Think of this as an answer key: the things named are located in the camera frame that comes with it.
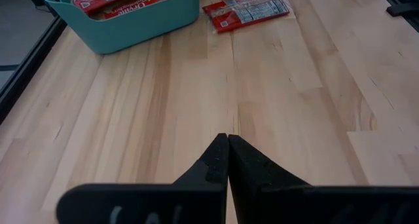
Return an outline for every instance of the wooden tabletop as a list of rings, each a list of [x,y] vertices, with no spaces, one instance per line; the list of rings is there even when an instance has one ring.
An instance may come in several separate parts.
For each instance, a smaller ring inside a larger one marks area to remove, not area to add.
[[[0,126],[0,222],[55,223],[81,183],[171,183],[219,132],[314,185],[419,184],[419,34],[385,0],[289,2],[106,56],[67,28]]]

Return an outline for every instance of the wooden table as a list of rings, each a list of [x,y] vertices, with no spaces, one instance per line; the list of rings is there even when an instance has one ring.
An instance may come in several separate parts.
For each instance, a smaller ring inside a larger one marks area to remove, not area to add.
[[[218,132],[314,185],[419,184],[419,34],[385,0],[289,2],[106,56],[67,28],[0,127],[1,223],[54,223],[81,183],[170,183]]]

